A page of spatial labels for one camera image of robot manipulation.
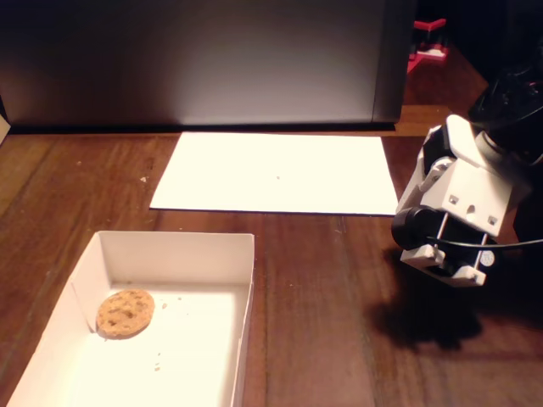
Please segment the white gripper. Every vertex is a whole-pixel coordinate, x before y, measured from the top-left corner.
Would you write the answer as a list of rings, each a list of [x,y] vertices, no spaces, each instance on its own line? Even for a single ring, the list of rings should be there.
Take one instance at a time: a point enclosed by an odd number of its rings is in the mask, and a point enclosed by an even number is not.
[[[531,192],[488,166],[441,157],[425,170],[423,141],[396,212],[400,260],[452,287],[480,287],[495,263],[501,226]]]

